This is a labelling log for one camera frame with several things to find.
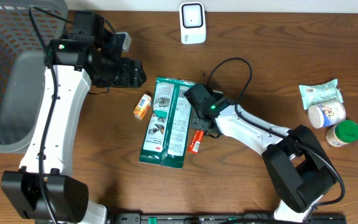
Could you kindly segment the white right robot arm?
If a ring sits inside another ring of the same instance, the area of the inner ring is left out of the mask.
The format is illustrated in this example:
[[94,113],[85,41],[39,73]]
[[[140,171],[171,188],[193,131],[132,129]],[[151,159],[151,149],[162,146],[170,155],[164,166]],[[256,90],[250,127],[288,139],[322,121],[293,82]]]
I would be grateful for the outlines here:
[[270,124],[223,93],[197,84],[184,93],[201,130],[234,138],[261,155],[277,195],[276,220],[305,222],[338,182],[338,173],[312,130]]

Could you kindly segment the green lid jar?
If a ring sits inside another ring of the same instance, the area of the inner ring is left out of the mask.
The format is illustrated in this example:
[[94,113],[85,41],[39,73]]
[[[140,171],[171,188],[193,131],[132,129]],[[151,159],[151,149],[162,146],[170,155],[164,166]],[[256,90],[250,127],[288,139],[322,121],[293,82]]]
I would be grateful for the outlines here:
[[358,140],[358,124],[344,120],[326,132],[326,140],[334,147],[342,147]]

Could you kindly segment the orange small box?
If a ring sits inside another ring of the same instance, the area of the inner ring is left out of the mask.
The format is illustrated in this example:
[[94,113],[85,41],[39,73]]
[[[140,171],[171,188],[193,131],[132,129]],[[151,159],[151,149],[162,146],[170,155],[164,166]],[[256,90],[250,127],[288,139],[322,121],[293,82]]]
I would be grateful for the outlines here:
[[135,107],[133,114],[134,116],[142,120],[147,114],[151,106],[152,98],[148,94],[143,94],[142,98],[139,100],[137,106]]

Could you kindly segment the red stick packet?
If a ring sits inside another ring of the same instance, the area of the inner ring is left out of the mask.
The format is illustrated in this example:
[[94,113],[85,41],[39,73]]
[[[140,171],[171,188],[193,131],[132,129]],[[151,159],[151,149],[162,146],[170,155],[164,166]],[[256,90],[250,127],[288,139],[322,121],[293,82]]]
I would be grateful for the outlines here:
[[204,131],[196,130],[188,147],[188,152],[197,154],[201,146],[202,139],[204,137]]

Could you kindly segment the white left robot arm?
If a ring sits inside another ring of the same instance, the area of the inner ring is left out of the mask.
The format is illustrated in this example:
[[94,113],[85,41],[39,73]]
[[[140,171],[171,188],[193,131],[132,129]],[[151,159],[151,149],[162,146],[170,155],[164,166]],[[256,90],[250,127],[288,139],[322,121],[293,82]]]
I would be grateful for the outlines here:
[[42,223],[107,223],[108,209],[89,198],[73,178],[73,144],[84,100],[92,86],[138,88],[147,77],[140,60],[123,57],[129,34],[102,16],[76,11],[73,29],[43,43],[42,104],[28,150],[1,188],[24,219]]

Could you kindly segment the light green wipes pack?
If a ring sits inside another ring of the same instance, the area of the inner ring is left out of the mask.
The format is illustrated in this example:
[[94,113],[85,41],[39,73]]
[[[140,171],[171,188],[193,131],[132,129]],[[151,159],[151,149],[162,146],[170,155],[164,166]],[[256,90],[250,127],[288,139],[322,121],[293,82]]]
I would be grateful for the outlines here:
[[333,79],[320,85],[299,85],[303,109],[307,110],[312,105],[332,100],[338,100],[343,103],[342,94],[337,85],[338,79]]

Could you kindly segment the green 3M glove package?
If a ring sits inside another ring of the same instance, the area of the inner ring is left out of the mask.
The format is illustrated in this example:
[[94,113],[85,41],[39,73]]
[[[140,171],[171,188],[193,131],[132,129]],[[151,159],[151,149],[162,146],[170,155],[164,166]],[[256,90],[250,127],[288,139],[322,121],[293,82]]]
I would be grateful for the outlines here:
[[156,79],[152,115],[146,129],[139,162],[181,169],[184,164],[192,107],[184,93],[195,82]]

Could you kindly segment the white blue label tub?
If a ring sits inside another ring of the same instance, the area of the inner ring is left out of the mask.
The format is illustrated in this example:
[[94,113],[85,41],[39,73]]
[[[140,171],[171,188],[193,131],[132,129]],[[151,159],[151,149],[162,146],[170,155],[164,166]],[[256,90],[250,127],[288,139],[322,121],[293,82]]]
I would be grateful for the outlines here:
[[331,100],[308,108],[308,119],[315,129],[334,126],[344,121],[346,111],[339,100]]

